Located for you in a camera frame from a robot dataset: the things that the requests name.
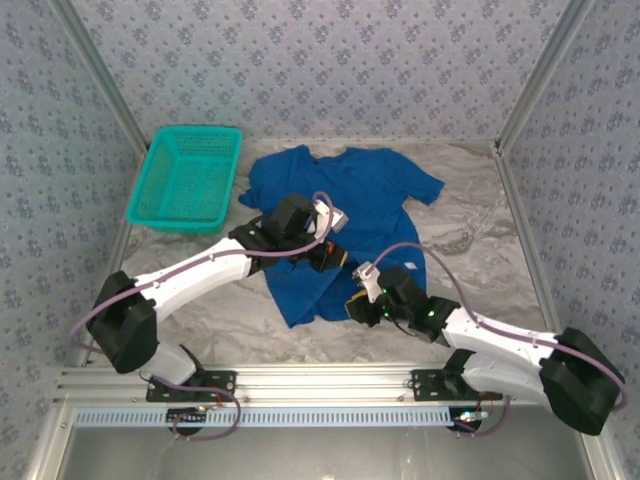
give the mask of shirt sleeve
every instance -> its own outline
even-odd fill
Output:
[[[249,190],[241,193],[238,200],[249,208],[260,208],[260,190],[261,190],[262,174],[260,172],[259,160],[256,162],[249,172]]]
[[[387,168],[392,187],[425,205],[440,196],[444,182],[432,177],[404,155],[387,150]]]

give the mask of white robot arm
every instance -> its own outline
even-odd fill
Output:
[[[624,379],[579,330],[536,332],[478,315],[427,296],[401,266],[380,272],[365,263],[354,279],[364,290],[346,304],[351,318],[369,326],[405,323],[416,336],[456,349],[433,380],[440,385],[414,372],[414,394],[443,387],[462,397],[470,390],[498,392],[543,405],[590,435],[600,433],[615,407]]]
[[[185,384],[199,364],[186,348],[158,341],[158,324],[200,295],[280,258],[309,262],[319,272],[341,266],[347,254],[326,236],[346,222],[342,211],[319,199],[312,203],[289,195],[271,215],[235,228],[227,238],[176,265],[137,278],[122,271],[110,275],[96,305],[123,292],[135,293],[103,309],[87,322],[87,329],[118,373],[140,369]]]

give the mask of metal bracket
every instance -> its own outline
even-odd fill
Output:
[[[235,393],[237,372],[233,370],[205,370],[202,372],[202,381],[199,386],[215,387]],[[230,403],[231,399],[224,395],[216,395],[209,392],[184,392],[174,390],[166,385],[151,379],[147,387],[147,402],[150,403]]]
[[[450,382],[450,375],[443,370],[411,370],[411,380],[407,386],[413,390],[416,402],[449,402],[482,400],[500,400],[499,393],[487,392],[481,395],[470,387],[461,385],[464,382]]]
[[[167,414],[165,415],[165,421],[167,423],[173,423],[180,415],[182,415],[181,423],[202,425],[193,427],[176,427],[176,432],[184,437],[190,437],[191,435],[198,433],[202,430],[207,421],[207,413],[200,412],[197,408],[170,408],[167,410]]]

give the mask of plastic basket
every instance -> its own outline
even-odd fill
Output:
[[[161,232],[219,232],[241,144],[235,128],[158,130],[127,210],[129,222]]]

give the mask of marble floor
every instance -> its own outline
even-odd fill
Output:
[[[237,201],[248,188],[251,164],[292,142],[245,143],[234,183],[225,232],[256,216]],[[315,156],[341,153],[346,145],[309,143]],[[488,155],[446,144],[398,143],[384,146],[411,158],[446,187],[430,207],[408,200],[405,207],[421,241],[440,253],[458,275],[475,310],[513,325],[544,329],[513,218]],[[190,257],[218,236],[167,235],[134,227],[124,269],[152,272]],[[429,293],[455,298],[450,280],[428,263]],[[225,285],[185,305],[159,327],[161,339],[184,343],[205,364],[273,362],[430,362],[445,361],[450,350],[409,337],[392,324],[375,328],[354,321],[289,329],[280,316],[264,275]]]

